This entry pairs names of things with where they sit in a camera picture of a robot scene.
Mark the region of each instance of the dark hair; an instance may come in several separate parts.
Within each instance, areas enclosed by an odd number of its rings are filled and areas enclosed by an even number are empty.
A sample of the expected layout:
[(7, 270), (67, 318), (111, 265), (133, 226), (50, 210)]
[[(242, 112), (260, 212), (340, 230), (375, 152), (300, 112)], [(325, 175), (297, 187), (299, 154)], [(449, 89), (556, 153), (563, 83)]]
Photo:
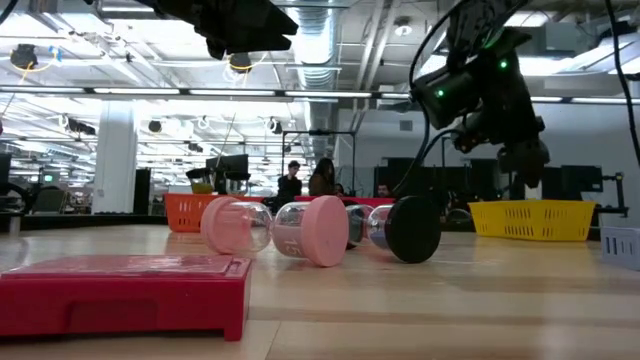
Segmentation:
[(333, 161), (329, 158), (320, 159), (318, 165), (316, 165), (316, 169), (313, 170), (313, 175), (322, 176), (333, 186), (336, 183), (336, 171), (333, 167)]

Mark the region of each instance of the white wall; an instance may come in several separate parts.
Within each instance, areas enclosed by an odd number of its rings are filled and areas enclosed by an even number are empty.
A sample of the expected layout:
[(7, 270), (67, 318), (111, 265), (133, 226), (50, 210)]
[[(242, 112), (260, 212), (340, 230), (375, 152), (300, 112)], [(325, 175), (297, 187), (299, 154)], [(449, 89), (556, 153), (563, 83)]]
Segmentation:
[[(605, 175), (624, 172), (625, 201), (631, 208), (629, 218), (620, 219), (618, 215), (606, 215), (602, 222), (610, 226), (640, 227), (640, 194), (637, 191), (640, 167), (633, 152), (626, 108), (617, 105), (536, 104), (535, 110), (547, 125), (541, 137), (551, 153), (549, 165), (602, 166)], [(383, 165), (384, 157), (415, 156), (424, 129), (424, 120), (419, 113), (369, 113), (363, 121), (356, 147), (357, 182), (362, 183), (361, 187), (365, 188), (364, 195), (370, 195), (373, 189), (372, 168)], [(639, 107), (636, 108), (636, 117), (640, 121)], [(412, 133), (399, 131), (397, 122), (406, 119), (414, 120)], [(448, 143), (445, 150), (446, 162), (448, 166), (460, 166), (464, 159), (494, 158), (498, 148), (483, 145), (472, 153), (463, 155)], [(440, 146), (436, 146), (427, 157), (425, 165), (440, 164), (440, 158)], [(351, 171), (347, 168), (351, 165), (351, 153), (344, 142), (338, 144), (337, 162), (341, 167), (345, 167), (340, 181), (350, 186)], [(593, 199), (604, 205), (616, 206), (615, 184), (606, 182), (604, 193), (594, 195)]]

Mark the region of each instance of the wooden table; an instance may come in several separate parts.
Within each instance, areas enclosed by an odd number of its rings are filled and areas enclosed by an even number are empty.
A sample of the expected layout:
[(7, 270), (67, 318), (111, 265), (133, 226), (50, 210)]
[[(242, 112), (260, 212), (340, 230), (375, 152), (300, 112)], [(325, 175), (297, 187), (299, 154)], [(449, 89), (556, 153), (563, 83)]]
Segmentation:
[[(0, 268), (76, 254), (207, 253), (163, 226), (0, 238)], [(450, 233), (428, 263), (375, 248), (317, 269), (270, 247), (256, 259), (244, 340), (145, 335), (4, 342), (7, 360), (638, 359), (640, 274), (602, 265), (598, 243)]]

